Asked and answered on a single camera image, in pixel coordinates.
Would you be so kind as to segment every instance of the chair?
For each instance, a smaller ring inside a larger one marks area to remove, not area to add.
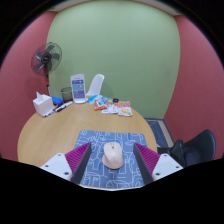
[[[104,75],[97,74],[90,85],[89,91],[86,93],[86,96],[100,95],[101,86],[104,80]]]
[[[216,142],[210,130],[204,130],[193,139],[183,143],[177,140],[171,148],[157,148],[159,154],[168,153],[181,166],[187,167],[211,161],[215,157]]]

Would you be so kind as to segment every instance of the fan grille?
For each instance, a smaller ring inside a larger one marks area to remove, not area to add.
[[[31,68],[37,75],[46,76],[56,70],[61,62],[62,50],[55,43],[40,46],[33,54]]]

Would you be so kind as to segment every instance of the tissue box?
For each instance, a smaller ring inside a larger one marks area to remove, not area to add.
[[[47,95],[41,95],[33,100],[34,107],[41,116],[50,113],[54,109],[52,98]]]

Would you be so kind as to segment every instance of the blue mouse pad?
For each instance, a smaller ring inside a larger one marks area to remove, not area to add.
[[[111,133],[83,130],[79,133],[75,148],[91,142],[92,153],[80,184],[100,188],[133,188],[144,186],[137,160],[133,154],[135,142],[147,147],[145,137],[138,133]],[[104,144],[118,142],[122,148],[124,164],[111,170],[104,166]]]

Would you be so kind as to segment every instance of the computer mouse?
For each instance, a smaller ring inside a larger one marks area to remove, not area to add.
[[[109,142],[104,145],[103,164],[109,169],[119,169],[124,160],[121,145],[117,142]]]

